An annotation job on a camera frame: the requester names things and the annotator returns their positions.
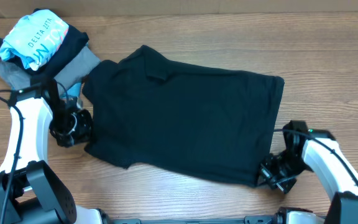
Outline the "black polo shirt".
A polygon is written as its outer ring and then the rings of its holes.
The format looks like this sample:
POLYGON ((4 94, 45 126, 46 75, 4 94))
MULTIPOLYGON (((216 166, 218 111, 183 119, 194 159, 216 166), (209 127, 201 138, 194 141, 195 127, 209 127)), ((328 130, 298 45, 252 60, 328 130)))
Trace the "black polo shirt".
POLYGON ((256 186, 270 152, 284 80, 169 60, 144 45, 102 61, 83 94, 93 105, 87 153, 197 178, 256 186))

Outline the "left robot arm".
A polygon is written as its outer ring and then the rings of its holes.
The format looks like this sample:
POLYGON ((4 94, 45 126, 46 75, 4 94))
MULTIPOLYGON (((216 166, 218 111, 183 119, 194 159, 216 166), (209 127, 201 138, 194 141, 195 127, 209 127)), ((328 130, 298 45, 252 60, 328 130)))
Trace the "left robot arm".
POLYGON ((61 147, 88 142, 93 120, 76 99, 62 100, 53 78, 8 90, 11 132, 0 166, 0 223, 109 223, 100 208, 75 200, 48 164, 48 138, 61 147))

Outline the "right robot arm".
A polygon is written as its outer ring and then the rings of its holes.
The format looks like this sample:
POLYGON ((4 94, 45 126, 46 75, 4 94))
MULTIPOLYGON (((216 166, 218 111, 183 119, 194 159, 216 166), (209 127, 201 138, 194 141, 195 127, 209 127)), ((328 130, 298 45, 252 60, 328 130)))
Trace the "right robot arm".
POLYGON ((314 173, 331 205, 325 217, 311 210, 281 207, 272 223, 358 223, 358 173, 345 158, 336 138, 323 129, 310 129, 304 121, 290 121, 279 130, 285 150, 269 154, 260 163, 259 177, 272 190, 287 194, 303 171, 314 173))

